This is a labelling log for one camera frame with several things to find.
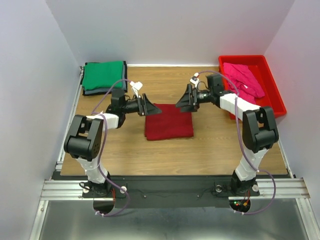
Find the dark red t shirt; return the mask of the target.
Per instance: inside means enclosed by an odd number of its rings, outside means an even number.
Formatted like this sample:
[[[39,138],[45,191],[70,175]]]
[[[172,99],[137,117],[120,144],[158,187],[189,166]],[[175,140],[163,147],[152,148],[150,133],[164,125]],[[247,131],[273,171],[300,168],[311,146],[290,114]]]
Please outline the dark red t shirt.
[[[194,136],[192,114],[180,112],[174,104],[155,104],[160,114],[145,117],[144,136],[148,141],[160,141]]]

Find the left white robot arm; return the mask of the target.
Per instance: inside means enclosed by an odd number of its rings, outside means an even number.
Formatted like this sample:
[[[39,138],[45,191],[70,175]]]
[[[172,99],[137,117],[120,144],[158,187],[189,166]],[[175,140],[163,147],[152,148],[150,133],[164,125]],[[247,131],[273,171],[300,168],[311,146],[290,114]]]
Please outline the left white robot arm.
[[[77,114],[73,117],[63,148],[85,171],[87,182],[80,184],[84,194],[92,193],[103,198],[114,192],[110,174],[101,164],[108,130],[122,127],[127,114],[137,113],[146,117],[161,112],[160,108],[149,101],[146,94],[126,99],[124,90],[115,89],[106,112],[93,116]]]

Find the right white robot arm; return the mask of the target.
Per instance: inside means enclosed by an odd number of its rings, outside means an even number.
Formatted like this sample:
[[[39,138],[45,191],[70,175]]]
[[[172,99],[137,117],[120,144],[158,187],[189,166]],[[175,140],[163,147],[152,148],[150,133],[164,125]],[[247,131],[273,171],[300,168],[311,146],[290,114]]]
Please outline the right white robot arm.
[[[244,193],[254,186],[262,159],[279,140],[274,111],[242,99],[238,89],[225,90],[223,81],[227,77],[219,72],[208,71],[206,79],[207,88],[200,90],[200,73],[196,72],[175,106],[181,112],[197,112],[201,104],[212,103],[235,116],[242,157],[232,174],[230,190]]]

